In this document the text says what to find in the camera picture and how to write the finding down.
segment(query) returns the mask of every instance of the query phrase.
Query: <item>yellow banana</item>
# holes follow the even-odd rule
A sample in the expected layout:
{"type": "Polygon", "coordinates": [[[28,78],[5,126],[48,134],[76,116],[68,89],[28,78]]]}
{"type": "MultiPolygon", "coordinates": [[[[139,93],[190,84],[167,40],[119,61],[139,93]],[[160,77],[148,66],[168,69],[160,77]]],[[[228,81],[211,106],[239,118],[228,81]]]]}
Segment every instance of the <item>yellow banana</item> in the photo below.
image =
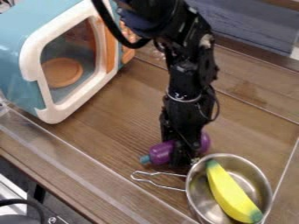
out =
{"type": "Polygon", "coordinates": [[[263,214],[239,184],[212,159],[207,162],[210,189],[226,214],[243,223],[256,223],[263,214]]]}

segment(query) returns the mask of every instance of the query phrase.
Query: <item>stainless steel bowl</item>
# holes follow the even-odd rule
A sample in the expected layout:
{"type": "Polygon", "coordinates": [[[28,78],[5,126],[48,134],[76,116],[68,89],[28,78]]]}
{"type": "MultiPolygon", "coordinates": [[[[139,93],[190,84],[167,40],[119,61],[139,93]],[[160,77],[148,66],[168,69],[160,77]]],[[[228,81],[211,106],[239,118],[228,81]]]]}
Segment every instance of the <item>stainless steel bowl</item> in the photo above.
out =
{"type": "Polygon", "coordinates": [[[206,175],[206,162],[212,158],[220,163],[222,167],[238,181],[266,217],[272,206],[272,190],[266,175],[243,157],[231,154],[212,154],[194,165],[186,180],[186,194],[191,211],[199,221],[204,224],[240,223],[224,214],[211,194],[206,175]]]}

